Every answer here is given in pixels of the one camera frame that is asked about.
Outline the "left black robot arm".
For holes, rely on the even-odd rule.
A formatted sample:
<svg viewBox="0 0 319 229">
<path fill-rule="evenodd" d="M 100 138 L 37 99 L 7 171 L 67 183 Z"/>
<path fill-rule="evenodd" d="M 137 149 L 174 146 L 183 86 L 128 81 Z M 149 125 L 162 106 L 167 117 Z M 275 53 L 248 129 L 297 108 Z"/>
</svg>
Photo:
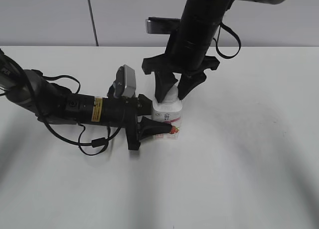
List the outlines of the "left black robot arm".
<svg viewBox="0 0 319 229">
<path fill-rule="evenodd" d="M 124 128 L 128 149 L 138 150 L 141 140 L 157 134 L 170 133 L 173 126 L 148 117 L 152 114 L 152 101 L 145 95 L 135 95 L 136 75 L 134 69 L 121 66 L 116 79 L 105 98 L 72 92 L 58 85 L 56 80 L 76 78 L 69 75 L 44 76 L 39 70 L 24 70 L 4 52 L 0 53 L 0 87 L 10 102 L 32 112 L 38 121 L 60 140 L 83 147 L 100 148 L 103 153 L 109 142 Z M 100 125 L 107 129 L 107 136 L 89 143 L 67 139 L 59 135 L 53 124 Z"/>
</svg>

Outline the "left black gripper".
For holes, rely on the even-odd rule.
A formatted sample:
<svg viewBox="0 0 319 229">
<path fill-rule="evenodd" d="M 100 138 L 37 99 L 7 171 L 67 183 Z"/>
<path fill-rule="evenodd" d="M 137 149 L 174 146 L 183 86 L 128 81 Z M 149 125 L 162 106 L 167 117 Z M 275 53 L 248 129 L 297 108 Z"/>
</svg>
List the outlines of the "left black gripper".
<svg viewBox="0 0 319 229">
<path fill-rule="evenodd" d="M 170 133 L 170 123 L 158 122 L 147 118 L 152 115 L 153 102 L 143 94 L 136 98 L 120 96 L 115 98 L 115 87 L 111 86 L 103 99 L 102 123 L 112 127 L 124 128 L 128 150 L 139 150 L 140 140 L 158 134 Z"/>
</svg>

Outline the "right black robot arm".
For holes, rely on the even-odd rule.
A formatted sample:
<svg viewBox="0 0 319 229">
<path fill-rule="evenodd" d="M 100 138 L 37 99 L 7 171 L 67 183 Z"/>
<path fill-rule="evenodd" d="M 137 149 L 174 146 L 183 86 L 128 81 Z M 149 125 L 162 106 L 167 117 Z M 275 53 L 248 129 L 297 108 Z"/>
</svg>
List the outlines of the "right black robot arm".
<svg viewBox="0 0 319 229">
<path fill-rule="evenodd" d="M 205 70 L 216 70 L 220 64 L 206 53 L 221 29 L 229 32 L 240 43 L 238 35 L 222 21 L 235 0 L 187 0 L 181 18 L 149 17 L 148 34 L 169 35 L 165 52 L 145 58 L 142 70 L 154 73 L 155 98 L 161 103 L 173 85 L 178 98 L 184 99 L 195 87 L 205 82 Z M 264 4 L 281 4 L 285 0 L 241 0 Z"/>
</svg>

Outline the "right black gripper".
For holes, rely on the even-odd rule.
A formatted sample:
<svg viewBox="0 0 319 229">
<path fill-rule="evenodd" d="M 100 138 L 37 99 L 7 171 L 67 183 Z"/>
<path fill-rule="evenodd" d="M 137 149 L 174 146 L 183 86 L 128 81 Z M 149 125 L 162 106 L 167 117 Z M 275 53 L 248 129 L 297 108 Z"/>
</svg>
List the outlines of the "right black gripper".
<svg viewBox="0 0 319 229">
<path fill-rule="evenodd" d="M 146 75 L 155 73 L 155 98 L 161 103 L 168 91 L 176 84 L 173 73 L 182 74 L 178 84 L 178 98 L 183 100 L 195 87 L 205 82 L 204 70 L 216 70 L 220 64 L 214 56 L 206 56 L 201 49 L 178 48 L 177 35 L 172 34 L 167 42 L 165 52 L 145 58 L 142 70 Z"/>
</svg>

